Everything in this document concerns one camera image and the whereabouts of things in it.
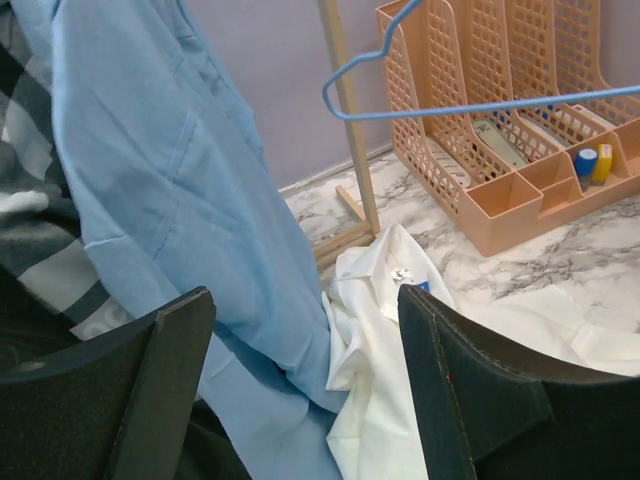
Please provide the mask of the white shirt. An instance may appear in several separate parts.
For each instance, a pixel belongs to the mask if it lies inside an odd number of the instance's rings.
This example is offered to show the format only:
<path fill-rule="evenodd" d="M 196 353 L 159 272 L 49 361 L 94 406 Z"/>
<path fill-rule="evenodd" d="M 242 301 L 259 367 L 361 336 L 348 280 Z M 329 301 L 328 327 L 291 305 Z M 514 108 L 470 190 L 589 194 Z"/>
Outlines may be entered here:
<path fill-rule="evenodd" d="M 638 477 L 639 337 L 562 290 L 453 297 L 396 225 L 338 257 L 323 302 L 344 478 Z"/>

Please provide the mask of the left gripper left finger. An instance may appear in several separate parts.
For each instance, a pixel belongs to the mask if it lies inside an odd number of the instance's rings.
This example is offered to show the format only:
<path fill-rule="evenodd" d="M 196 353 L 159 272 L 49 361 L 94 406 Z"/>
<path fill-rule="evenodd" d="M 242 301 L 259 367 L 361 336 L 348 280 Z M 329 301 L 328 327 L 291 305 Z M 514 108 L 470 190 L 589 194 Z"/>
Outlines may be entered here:
<path fill-rule="evenodd" d="M 2 478 L 173 478 L 215 315 L 198 287 L 2 375 Z"/>

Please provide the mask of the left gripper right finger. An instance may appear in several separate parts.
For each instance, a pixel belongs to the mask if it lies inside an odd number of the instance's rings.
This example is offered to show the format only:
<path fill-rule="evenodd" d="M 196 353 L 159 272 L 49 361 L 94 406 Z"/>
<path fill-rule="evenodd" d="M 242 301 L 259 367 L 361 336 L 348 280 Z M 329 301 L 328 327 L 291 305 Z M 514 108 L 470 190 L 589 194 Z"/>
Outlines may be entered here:
<path fill-rule="evenodd" d="M 635 479 L 639 382 L 531 350 L 423 289 L 398 294 L 432 479 Z"/>

